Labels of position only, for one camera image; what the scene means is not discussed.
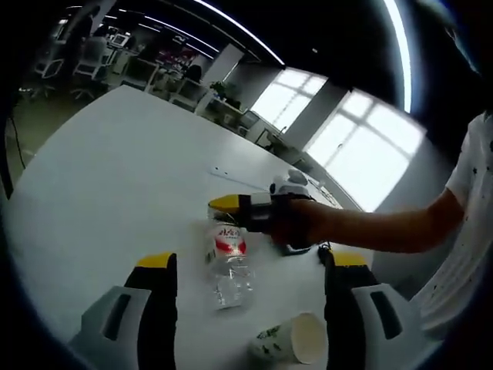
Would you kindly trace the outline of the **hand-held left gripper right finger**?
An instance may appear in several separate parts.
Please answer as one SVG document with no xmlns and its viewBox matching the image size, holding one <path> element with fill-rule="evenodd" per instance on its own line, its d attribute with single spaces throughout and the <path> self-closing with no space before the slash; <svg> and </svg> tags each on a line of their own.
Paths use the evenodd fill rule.
<svg viewBox="0 0 493 370">
<path fill-rule="evenodd" d="M 428 346 L 418 310 L 350 252 L 324 258 L 329 369 L 411 369 Z"/>
</svg>

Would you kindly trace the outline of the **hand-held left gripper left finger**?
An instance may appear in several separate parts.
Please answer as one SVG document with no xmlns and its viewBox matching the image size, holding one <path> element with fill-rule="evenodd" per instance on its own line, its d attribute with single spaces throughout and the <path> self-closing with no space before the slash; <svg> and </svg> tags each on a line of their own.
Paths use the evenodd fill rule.
<svg viewBox="0 0 493 370">
<path fill-rule="evenodd" d="M 175 369 L 177 257 L 139 260 L 81 318 L 71 349 L 92 369 Z"/>
</svg>

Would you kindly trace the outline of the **person's right hand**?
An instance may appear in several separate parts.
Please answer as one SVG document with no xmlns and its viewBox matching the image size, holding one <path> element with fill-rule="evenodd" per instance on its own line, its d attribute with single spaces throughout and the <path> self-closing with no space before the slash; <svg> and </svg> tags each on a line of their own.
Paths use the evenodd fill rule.
<svg viewBox="0 0 493 370">
<path fill-rule="evenodd" d="M 295 250 L 325 242 L 326 210 L 315 200 L 276 196 L 267 234 L 275 243 L 289 244 Z"/>
</svg>

